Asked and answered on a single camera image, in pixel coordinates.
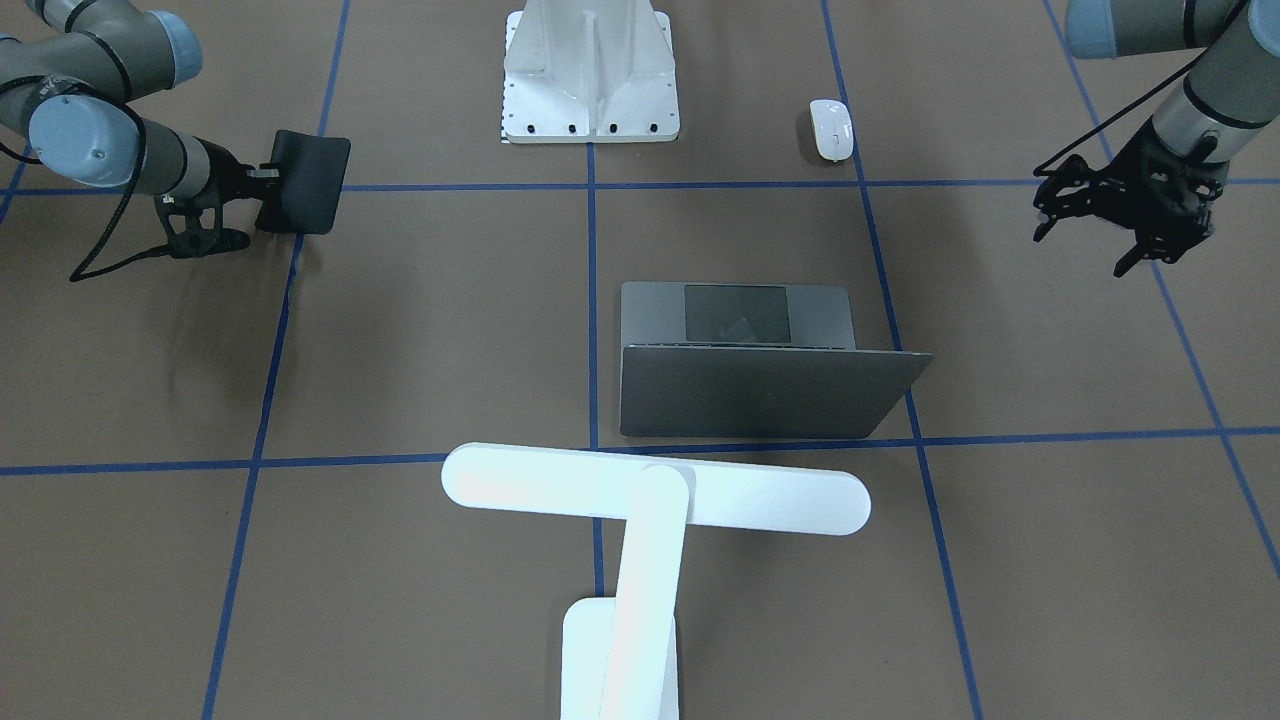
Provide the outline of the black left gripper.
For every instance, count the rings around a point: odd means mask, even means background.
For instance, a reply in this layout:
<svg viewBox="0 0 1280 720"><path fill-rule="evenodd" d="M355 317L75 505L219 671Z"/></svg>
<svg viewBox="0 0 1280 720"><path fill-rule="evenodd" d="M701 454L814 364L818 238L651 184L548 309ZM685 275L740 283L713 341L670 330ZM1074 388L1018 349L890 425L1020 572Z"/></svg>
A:
<svg viewBox="0 0 1280 720"><path fill-rule="evenodd" d="M1180 155L1156 131L1140 129L1100 172L1100 217L1134 232L1114 278L1139 263L1183 256L1213 233L1212 206L1229 168L1228 161L1210 160L1219 140L1210 131Z"/></svg>

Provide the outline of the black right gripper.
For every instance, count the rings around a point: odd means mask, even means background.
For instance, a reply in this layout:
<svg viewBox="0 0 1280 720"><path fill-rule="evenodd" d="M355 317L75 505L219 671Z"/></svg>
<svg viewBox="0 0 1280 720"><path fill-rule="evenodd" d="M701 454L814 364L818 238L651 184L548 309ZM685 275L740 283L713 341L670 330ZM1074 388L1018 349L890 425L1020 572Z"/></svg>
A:
<svg viewBox="0 0 1280 720"><path fill-rule="evenodd" d="M227 202L253 199L276 192L282 172L276 165L243 164L227 150L206 150L209 174L205 183L205 208L221 208Z"/></svg>

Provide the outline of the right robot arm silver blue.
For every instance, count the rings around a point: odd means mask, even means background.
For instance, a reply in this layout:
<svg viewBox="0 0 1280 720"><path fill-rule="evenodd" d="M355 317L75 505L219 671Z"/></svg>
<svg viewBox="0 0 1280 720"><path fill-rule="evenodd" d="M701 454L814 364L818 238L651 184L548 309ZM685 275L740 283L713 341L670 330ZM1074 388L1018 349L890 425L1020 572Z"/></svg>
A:
<svg viewBox="0 0 1280 720"><path fill-rule="evenodd" d="M54 35L3 37L3 126L32 160L77 183L187 201L265 199L279 179L225 149L138 119L131 104L193 79L196 32L170 12L129 1L31 1Z"/></svg>

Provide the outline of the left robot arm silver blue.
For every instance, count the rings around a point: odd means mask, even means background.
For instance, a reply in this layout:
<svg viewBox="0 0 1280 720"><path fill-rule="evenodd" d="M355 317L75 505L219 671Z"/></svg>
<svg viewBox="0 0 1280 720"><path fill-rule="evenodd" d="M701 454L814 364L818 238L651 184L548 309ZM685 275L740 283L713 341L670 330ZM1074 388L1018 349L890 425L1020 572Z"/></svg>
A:
<svg viewBox="0 0 1280 720"><path fill-rule="evenodd" d="M1234 156L1277 119L1277 4L1071 1L1066 40L1078 59L1196 53L1157 86L1162 102L1110 164L1071 155L1036 200L1050 222L1097 217L1132 231L1116 277L1176 263L1213 233Z"/></svg>

